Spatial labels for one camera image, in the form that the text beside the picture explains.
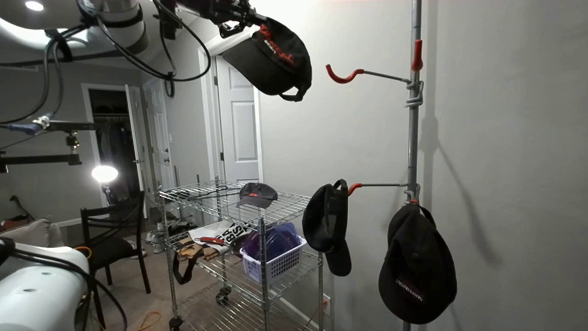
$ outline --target light bulb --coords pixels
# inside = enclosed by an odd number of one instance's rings
[[[32,10],[32,11],[36,11],[36,12],[40,12],[43,10],[43,5],[41,5],[39,2],[37,1],[27,1],[25,2],[25,6]]]
[[[108,184],[118,176],[118,170],[108,165],[99,165],[92,170],[92,177],[101,184]]]

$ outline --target wire shelf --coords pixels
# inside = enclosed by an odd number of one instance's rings
[[[228,295],[226,304],[218,303],[216,296],[221,288],[222,282],[216,282],[180,302],[178,315],[195,331],[264,330],[263,310],[260,305],[234,291]],[[268,311],[269,330],[310,331],[274,306]]]
[[[179,248],[179,241],[187,237],[189,237],[188,232],[177,234],[169,238],[170,242],[167,243],[166,246],[172,250],[176,250]],[[261,284],[255,282],[245,273],[241,258],[230,251],[211,261],[199,259],[196,265],[210,273],[212,276],[227,283],[249,300],[257,304],[263,302]],[[268,302],[274,302],[279,299],[287,289],[316,270],[319,265],[319,256],[317,254],[303,250],[300,255],[299,264],[285,272],[271,285],[269,288]]]
[[[310,197],[278,192],[278,200],[266,209],[244,204],[237,206],[239,191],[243,185],[226,181],[181,186],[159,192],[161,206],[188,206],[212,215],[219,220],[231,221],[244,226],[257,226],[263,215],[265,224],[277,225],[292,220],[304,213]]]

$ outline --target white door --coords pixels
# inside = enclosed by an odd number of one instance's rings
[[[153,147],[153,162],[157,186],[162,188],[175,187],[172,160],[169,152],[168,121],[163,99],[163,84],[160,80],[151,81],[143,87],[147,100],[149,132]]]
[[[141,144],[141,127],[139,126],[139,116],[141,116],[141,91],[138,87],[130,87],[125,85],[126,102],[129,107],[129,118],[131,119],[131,127],[133,128],[133,148],[135,149],[135,164],[137,166],[137,174],[139,174],[139,188],[141,191],[145,190],[145,154]]]
[[[225,178],[234,183],[259,180],[253,85],[216,57]]]

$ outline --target chair leg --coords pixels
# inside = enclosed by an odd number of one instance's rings
[[[147,269],[145,268],[145,261],[143,259],[143,252],[139,251],[139,266],[141,267],[141,274],[143,274],[143,282],[145,283],[145,291],[147,294],[151,293],[151,286],[149,285],[149,278],[147,277]]]
[[[104,271],[106,271],[106,283],[112,285],[112,275],[110,273],[110,265],[104,267]]]
[[[92,291],[94,292],[94,305],[96,306],[96,317],[101,326],[106,329],[106,322],[104,322],[104,314],[102,313],[102,305],[100,304],[100,297],[98,296],[98,286],[92,282]]]

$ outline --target hat rack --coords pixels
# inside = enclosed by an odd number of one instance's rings
[[[410,79],[397,76],[391,76],[374,71],[363,69],[354,70],[348,77],[337,76],[330,64],[326,65],[327,73],[335,82],[347,84],[353,81],[357,75],[372,75],[389,80],[395,80],[406,83],[407,90],[410,91],[410,98],[406,101],[405,107],[409,109],[409,134],[408,134],[408,177],[406,184],[396,183],[355,183],[349,187],[348,194],[351,196],[357,188],[361,187],[406,187],[406,203],[418,203],[420,194],[420,185],[416,181],[416,164],[418,153],[419,139],[419,106],[423,104],[423,90],[425,83],[420,80],[420,70],[423,68],[422,51],[423,41],[420,39],[420,25],[422,16],[422,0],[412,0],[412,38],[411,38],[411,59]],[[403,321],[402,330],[410,331],[411,324]]]

